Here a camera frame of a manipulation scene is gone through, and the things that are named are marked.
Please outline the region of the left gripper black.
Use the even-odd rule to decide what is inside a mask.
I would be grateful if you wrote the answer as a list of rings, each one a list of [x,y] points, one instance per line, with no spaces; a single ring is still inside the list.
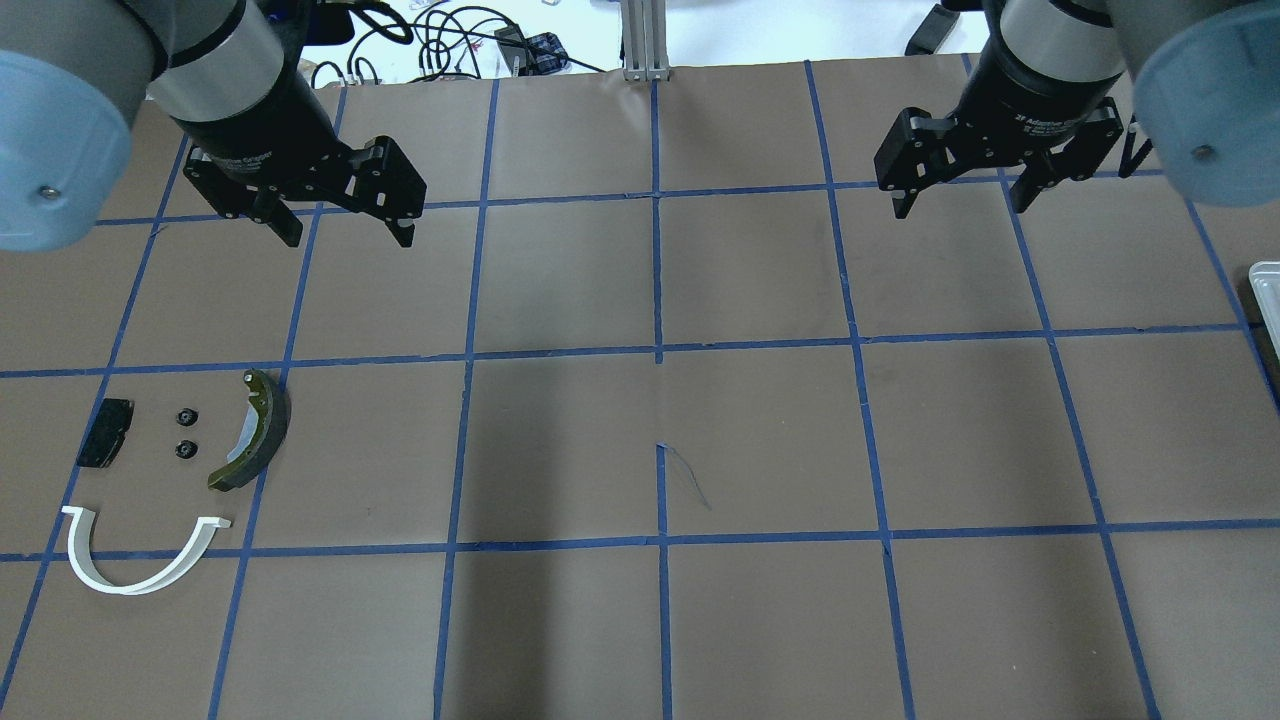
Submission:
[[[312,100],[182,128],[192,142],[183,174],[215,213],[255,217],[297,249],[303,225],[285,202],[324,201],[379,218],[402,249],[413,246],[428,184],[392,137],[349,146]]]

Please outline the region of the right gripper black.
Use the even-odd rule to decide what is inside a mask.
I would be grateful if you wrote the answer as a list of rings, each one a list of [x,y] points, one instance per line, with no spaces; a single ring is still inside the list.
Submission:
[[[1020,167],[1009,197],[1023,214],[1047,188],[1100,169],[1124,131],[1108,95],[1117,78],[1060,79],[989,45],[950,113],[908,106],[895,117],[874,155],[877,186],[892,193],[893,217],[902,220],[934,184]]]

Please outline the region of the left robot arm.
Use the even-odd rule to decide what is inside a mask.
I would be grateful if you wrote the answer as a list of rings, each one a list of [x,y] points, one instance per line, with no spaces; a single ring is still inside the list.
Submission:
[[[81,241],[154,100],[186,132],[183,176],[225,218],[301,241],[293,202],[380,219],[410,247],[428,186],[398,143],[340,141],[300,73],[308,45],[342,44],[379,1],[5,1],[1,9],[1,245]]]

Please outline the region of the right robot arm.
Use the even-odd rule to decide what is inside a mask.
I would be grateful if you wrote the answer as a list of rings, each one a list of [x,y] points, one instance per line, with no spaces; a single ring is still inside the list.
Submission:
[[[988,38],[955,109],[902,109],[874,156],[904,219],[916,197],[978,169],[1019,167],[1025,211],[1062,181],[1091,178],[1126,133],[1111,90],[1128,76],[1146,141],[1192,202],[1249,208],[1279,193],[1275,1],[943,1],[979,12]]]

